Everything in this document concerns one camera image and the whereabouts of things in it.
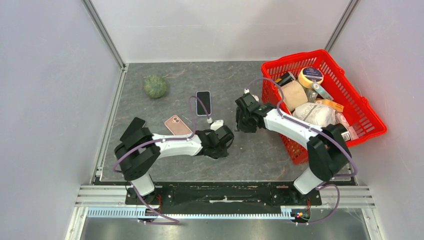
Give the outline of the pink phone case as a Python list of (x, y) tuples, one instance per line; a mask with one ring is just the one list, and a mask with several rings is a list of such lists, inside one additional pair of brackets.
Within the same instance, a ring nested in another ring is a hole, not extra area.
[(177, 115), (173, 115), (168, 120), (166, 120), (164, 125), (173, 135), (176, 136), (192, 134), (192, 130)]

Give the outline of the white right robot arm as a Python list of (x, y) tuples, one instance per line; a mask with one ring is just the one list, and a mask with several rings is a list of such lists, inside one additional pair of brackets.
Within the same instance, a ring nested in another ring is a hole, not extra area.
[(244, 133), (266, 129), (281, 134), (307, 150), (308, 168), (293, 181), (288, 191), (289, 200), (300, 205), (309, 198), (309, 192), (335, 177), (352, 159), (342, 134), (342, 124), (320, 127), (295, 118), (279, 107), (257, 101), (244, 93), (235, 101), (236, 128)]

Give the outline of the red plastic basket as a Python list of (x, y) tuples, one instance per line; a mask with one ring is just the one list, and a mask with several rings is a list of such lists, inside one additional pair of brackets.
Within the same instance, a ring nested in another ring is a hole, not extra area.
[(361, 96), (345, 76), (332, 56), (324, 49), (299, 52), (262, 64), (261, 72), (266, 79), (276, 80), (286, 72), (295, 76), (305, 67), (314, 67), (323, 73), (323, 88), (344, 106), (343, 115), (353, 127), (358, 138), (348, 141), (349, 148), (360, 145), (387, 132), (387, 127), (373, 110), (366, 97)]

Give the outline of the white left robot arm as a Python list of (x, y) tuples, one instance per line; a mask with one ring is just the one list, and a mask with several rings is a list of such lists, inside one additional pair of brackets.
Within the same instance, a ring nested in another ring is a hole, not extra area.
[(234, 134), (226, 125), (197, 130), (186, 135), (160, 135), (147, 127), (129, 127), (114, 149), (116, 166), (130, 182), (144, 204), (152, 204), (157, 191), (149, 174), (155, 161), (175, 156), (206, 156), (212, 159), (229, 155)]

